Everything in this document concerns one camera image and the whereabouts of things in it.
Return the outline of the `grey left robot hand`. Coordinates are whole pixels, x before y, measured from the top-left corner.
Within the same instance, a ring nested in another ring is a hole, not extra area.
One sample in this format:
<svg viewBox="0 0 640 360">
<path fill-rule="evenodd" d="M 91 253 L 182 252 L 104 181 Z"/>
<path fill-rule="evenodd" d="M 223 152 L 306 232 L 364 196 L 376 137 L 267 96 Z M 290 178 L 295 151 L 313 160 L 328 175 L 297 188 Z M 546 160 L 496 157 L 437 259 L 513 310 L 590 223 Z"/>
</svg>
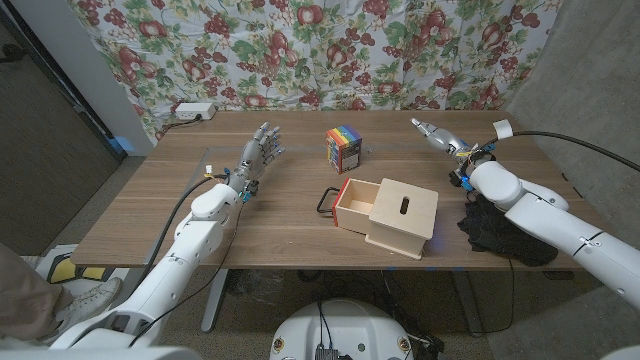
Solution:
<svg viewBox="0 0 640 360">
<path fill-rule="evenodd" d="M 245 144 L 240 160 L 227 180 L 243 203 L 257 193 L 259 178 L 266 167 L 285 151 L 279 139 L 280 127 L 270 129 L 270 123 L 265 122 Z"/>
</svg>

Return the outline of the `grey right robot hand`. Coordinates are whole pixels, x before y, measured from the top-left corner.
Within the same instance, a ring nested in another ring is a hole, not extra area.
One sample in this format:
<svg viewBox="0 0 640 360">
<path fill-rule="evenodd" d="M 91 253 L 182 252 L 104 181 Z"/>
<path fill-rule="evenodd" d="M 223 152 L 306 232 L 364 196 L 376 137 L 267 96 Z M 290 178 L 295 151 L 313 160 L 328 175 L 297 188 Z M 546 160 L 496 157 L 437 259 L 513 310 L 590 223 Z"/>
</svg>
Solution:
<svg viewBox="0 0 640 360">
<path fill-rule="evenodd" d="M 420 122 L 416 118 L 411 118 L 410 122 L 431 147 L 446 152 L 456 161 L 460 162 L 471 155 L 471 148 L 450 131 L 430 123 Z"/>
</svg>

